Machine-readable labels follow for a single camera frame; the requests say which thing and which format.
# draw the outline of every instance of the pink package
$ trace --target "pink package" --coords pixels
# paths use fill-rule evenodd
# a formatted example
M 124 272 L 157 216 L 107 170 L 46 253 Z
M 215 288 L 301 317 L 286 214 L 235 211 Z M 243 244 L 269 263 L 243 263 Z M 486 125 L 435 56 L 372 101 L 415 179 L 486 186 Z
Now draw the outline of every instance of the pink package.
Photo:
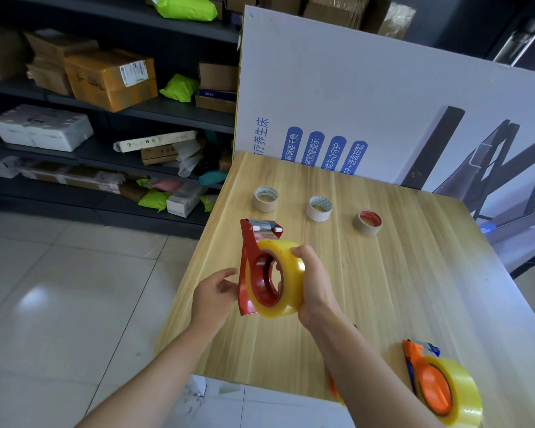
M 157 183 L 153 183 L 151 188 L 160 189 L 161 191 L 168 193 L 175 193 L 180 189 L 180 186 L 182 186 L 181 181 L 158 180 Z

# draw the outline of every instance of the packing tape on box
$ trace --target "packing tape on box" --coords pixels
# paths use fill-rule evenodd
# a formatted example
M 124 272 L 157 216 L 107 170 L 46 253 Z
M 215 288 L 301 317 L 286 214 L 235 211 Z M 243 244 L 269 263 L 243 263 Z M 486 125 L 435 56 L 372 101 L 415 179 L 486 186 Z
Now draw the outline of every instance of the packing tape on box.
M 438 420 L 446 426 L 478 428 L 482 423 L 482 398 L 470 373 L 456 361 L 444 357 L 428 355 L 424 356 L 424 360 L 444 375 L 452 397 L 448 414 L 442 416 L 434 412 Z M 417 395 L 428 406 L 420 387 L 417 388 Z
M 279 193 L 269 186 L 257 188 L 254 193 L 253 204 L 260 212 L 273 212 L 277 208 Z
M 374 236 L 382 228 L 382 219 L 372 210 L 361 210 L 353 220 L 357 231 L 365 236 Z
M 303 274 L 305 265 L 303 261 L 295 257 L 289 250 L 299 246 L 289 240 L 264 239 L 258 241 L 258 248 L 273 257 L 279 265 L 281 282 L 271 281 L 265 278 L 252 285 L 249 262 L 246 262 L 246 290 L 256 311 L 268 318 L 286 316 L 297 312 L 303 304 Z
M 333 211 L 333 203 L 325 197 L 311 197 L 305 208 L 309 219 L 315 222 L 323 222 L 329 218 Z

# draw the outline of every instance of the wooden table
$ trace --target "wooden table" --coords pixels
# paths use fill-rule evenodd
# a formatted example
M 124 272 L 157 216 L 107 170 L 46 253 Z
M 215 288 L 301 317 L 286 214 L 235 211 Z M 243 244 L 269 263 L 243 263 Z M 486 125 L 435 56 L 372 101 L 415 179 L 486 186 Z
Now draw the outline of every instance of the wooden table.
M 263 185 L 279 191 L 274 212 L 252 206 L 254 190 Z M 328 221 L 315 223 L 305 215 L 313 195 L 332 201 Z M 363 208 L 383 219 L 375 237 L 353 228 Z M 188 324 L 197 283 L 240 265 L 241 218 L 275 220 L 283 238 L 314 247 L 343 311 L 409 387 L 400 341 L 432 342 L 472 374 L 484 403 L 484 426 L 535 426 L 535 315 L 465 206 L 275 158 L 236 156 L 157 350 Z M 333 399 L 321 353 L 296 315 L 241 317 L 236 303 L 195 374 Z

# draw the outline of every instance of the person's right arm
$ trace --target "person's right arm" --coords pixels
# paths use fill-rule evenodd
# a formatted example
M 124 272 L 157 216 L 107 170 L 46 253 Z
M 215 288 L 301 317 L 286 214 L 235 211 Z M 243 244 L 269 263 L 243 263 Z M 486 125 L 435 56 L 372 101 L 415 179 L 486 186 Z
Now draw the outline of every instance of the person's right arm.
M 336 302 L 331 281 L 313 248 L 292 254 L 305 263 L 305 303 L 298 311 L 357 427 L 440 428 L 442 423 L 397 377 L 349 322 Z

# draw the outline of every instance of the person's left arm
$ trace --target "person's left arm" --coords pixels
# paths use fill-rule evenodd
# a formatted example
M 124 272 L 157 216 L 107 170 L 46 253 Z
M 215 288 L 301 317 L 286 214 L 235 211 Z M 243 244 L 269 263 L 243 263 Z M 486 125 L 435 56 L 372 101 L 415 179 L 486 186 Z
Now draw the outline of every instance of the person's left arm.
M 200 282 L 194 290 L 189 326 L 75 428 L 161 427 L 200 355 L 228 318 L 237 284 L 226 278 L 235 273 L 235 268 L 224 269 Z

